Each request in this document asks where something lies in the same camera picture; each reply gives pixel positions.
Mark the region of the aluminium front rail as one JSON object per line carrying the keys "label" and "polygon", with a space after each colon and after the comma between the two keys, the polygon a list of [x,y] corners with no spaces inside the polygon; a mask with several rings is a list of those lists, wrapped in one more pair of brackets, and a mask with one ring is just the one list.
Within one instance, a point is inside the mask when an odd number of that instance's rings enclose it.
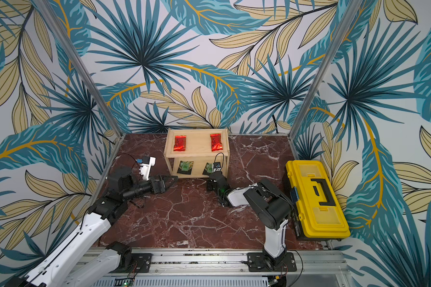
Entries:
{"label": "aluminium front rail", "polygon": [[[88,251],[73,268],[77,271],[95,259],[103,250]],[[273,277],[279,275],[292,287],[336,286],[353,287],[343,254],[338,251],[290,251],[297,271],[249,272],[247,254],[260,252],[239,249],[132,249],[132,254],[151,253],[152,262],[148,273],[126,273],[130,280],[138,284],[146,276],[152,279],[189,278],[197,286],[210,280],[222,279],[231,285],[239,285],[249,276]],[[108,273],[114,276],[119,273]]]}

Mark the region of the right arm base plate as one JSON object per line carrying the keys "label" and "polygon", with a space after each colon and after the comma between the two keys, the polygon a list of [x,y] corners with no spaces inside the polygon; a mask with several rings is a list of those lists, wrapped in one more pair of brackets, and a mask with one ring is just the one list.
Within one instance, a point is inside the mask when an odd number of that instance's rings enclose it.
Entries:
{"label": "right arm base plate", "polygon": [[297,271],[296,261],[292,253],[284,252],[277,258],[264,252],[249,252],[247,254],[249,272],[285,272]]}

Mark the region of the aluminium corner post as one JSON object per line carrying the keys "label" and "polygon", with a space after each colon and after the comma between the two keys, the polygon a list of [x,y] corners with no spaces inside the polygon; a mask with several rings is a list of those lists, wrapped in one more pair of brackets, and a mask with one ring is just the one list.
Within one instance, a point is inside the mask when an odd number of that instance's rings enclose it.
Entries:
{"label": "aluminium corner post", "polygon": [[39,12],[42,14],[43,19],[48,24],[49,28],[54,33],[55,38],[59,41],[62,48],[65,50],[68,59],[72,62],[74,69],[78,72],[79,77],[85,83],[88,91],[93,96],[95,102],[98,104],[99,109],[104,114],[108,124],[114,131],[117,137],[121,138],[123,132],[119,128],[115,118],[112,116],[106,102],[100,94],[95,82],[92,80],[87,68],[83,64],[81,57],[79,56],[77,50],[75,49],[69,36],[63,29],[63,25],[56,18],[56,13],[51,7],[49,1],[36,0],[34,1]]}
{"label": "aluminium corner post", "polygon": [[352,21],[356,16],[356,13],[361,3],[362,1],[350,1],[348,3],[345,14],[343,15],[339,25],[336,27],[335,36],[330,41],[328,49],[326,50],[326,53],[323,55],[323,59],[320,66],[318,67],[316,76],[313,82],[311,83],[308,93],[306,94],[306,97],[302,101],[301,108],[294,120],[294,123],[288,135],[288,139],[290,140],[290,142],[293,142],[294,138],[297,136],[299,128],[301,127],[301,124],[304,118],[306,117],[307,111],[309,110],[312,104],[312,100],[318,91],[319,85],[322,82],[322,79],[326,71],[330,67],[340,45],[342,44],[345,38],[346,32],[350,29]]}

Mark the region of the yellow black toolbox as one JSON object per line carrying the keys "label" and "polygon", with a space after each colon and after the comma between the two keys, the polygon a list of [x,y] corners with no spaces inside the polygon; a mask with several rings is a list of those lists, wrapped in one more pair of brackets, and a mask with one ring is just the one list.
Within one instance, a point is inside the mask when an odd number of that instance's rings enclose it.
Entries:
{"label": "yellow black toolbox", "polygon": [[350,236],[349,225],[321,162],[288,161],[283,184],[293,202],[297,239],[342,240]]}

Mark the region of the light wooden two-tier shelf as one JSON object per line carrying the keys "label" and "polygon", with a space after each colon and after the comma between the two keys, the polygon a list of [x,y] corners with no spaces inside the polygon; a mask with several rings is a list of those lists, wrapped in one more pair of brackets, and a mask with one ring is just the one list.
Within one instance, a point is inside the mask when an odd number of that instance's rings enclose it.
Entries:
{"label": "light wooden two-tier shelf", "polygon": [[[221,151],[212,152],[210,135],[221,133],[223,141],[223,149]],[[173,151],[174,137],[184,135],[186,139],[186,150],[184,152]],[[226,129],[186,129],[186,130],[169,130],[166,137],[164,148],[164,158],[166,165],[172,176],[178,176],[181,179],[185,178],[208,178],[203,175],[203,169],[207,163],[221,162],[221,172],[225,177],[228,176],[229,160],[230,160],[230,145],[229,135]],[[177,169],[180,161],[193,161],[193,169],[191,175],[178,174]]]}

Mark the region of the right aluminium corner post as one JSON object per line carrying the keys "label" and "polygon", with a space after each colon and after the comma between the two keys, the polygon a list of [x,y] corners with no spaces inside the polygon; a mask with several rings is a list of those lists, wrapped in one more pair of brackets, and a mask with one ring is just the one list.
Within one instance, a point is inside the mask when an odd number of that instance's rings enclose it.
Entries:
{"label": "right aluminium corner post", "polygon": [[326,53],[323,55],[323,59],[320,66],[318,67],[316,76],[313,82],[311,83],[308,93],[306,94],[306,97],[302,101],[301,108],[294,120],[294,123],[288,135],[288,139],[290,140],[290,142],[293,142],[294,138],[297,136],[299,128],[301,127],[301,124],[304,118],[306,117],[307,111],[309,110],[312,104],[312,100],[318,91],[319,85],[322,82],[322,79],[326,71],[330,67],[340,45],[342,44],[345,38],[346,32],[350,29],[352,21],[356,16],[356,13],[361,3],[362,1],[350,1],[348,3],[345,14],[343,15],[339,25],[336,27],[335,36],[330,41],[328,49],[326,50]]}

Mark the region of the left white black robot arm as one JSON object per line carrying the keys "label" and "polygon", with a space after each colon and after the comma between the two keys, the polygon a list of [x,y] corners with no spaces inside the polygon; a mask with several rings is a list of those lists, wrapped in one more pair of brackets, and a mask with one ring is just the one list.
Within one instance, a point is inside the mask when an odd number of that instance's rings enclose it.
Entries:
{"label": "left white black robot arm", "polygon": [[107,177],[107,189],[87,209],[81,223],[42,262],[24,275],[12,276],[7,287],[89,287],[112,271],[130,272],[138,268],[130,246],[120,242],[108,245],[95,259],[77,271],[75,265],[91,246],[128,210],[129,202],[147,194],[162,194],[177,181],[177,176],[136,177],[130,167],[121,167]]}

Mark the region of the green tea bag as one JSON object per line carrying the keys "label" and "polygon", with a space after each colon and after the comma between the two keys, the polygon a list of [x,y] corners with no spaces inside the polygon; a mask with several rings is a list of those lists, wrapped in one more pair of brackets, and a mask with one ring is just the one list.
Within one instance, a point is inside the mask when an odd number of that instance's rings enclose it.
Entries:
{"label": "green tea bag", "polygon": [[193,169],[193,161],[180,161],[177,169],[178,174],[191,175]]}
{"label": "green tea bag", "polygon": [[203,169],[202,174],[207,176],[211,175],[213,173],[213,166],[214,163],[207,163]]}

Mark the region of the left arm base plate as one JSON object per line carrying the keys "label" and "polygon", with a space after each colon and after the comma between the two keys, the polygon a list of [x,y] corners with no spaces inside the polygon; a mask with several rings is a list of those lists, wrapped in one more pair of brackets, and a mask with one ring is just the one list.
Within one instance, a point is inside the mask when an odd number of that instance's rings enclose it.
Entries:
{"label": "left arm base plate", "polygon": [[151,253],[121,255],[119,266],[111,273],[148,273],[152,256]]}

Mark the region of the left aluminium corner post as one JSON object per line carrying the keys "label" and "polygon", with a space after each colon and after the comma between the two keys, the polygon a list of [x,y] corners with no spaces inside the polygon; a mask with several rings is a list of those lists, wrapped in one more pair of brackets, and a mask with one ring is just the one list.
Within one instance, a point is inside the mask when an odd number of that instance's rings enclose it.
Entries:
{"label": "left aluminium corner post", "polygon": [[100,94],[95,82],[92,80],[87,68],[83,64],[81,57],[79,56],[77,50],[75,49],[69,36],[63,29],[63,25],[56,18],[56,13],[51,7],[49,1],[36,0],[34,1],[39,12],[42,14],[43,19],[48,24],[49,28],[54,33],[55,38],[59,41],[62,48],[65,50],[68,59],[72,62],[74,69],[78,72],[79,77],[85,83],[88,91],[93,96],[95,102],[98,104],[99,109],[104,114],[108,124],[114,131],[117,137],[121,138],[123,132],[119,128],[115,118],[112,116],[106,102]]}

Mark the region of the red tea bag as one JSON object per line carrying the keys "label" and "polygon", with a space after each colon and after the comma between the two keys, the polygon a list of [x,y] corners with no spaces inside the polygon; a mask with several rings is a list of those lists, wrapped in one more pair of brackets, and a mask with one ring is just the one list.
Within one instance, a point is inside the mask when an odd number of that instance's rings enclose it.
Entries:
{"label": "red tea bag", "polygon": [[186,139],[184,135],[177,135],[174,137],[174,147],[175,152],[184,152],[186,150]]}
{"label": "red tea bag", "polygon": [[223,149],[223,141],[221,133],[214,133],[210,135],[211,138],[211,150],[212,152],[221,151]]}

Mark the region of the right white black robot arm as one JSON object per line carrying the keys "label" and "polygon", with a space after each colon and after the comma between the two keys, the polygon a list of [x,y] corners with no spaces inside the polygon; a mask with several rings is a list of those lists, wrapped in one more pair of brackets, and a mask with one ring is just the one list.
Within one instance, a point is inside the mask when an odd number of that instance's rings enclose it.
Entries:
{"label": "right white black robot arm", "polygon": [[228,208],[250,206],[265,226],[261,253],[248,255],[250,271],[287,267],[286,229],[292,212],[292,201],[271,181],[262,179],[244,188],[231,188],[222,172],[213,172],[207,191],[214,191],[218,202]]}

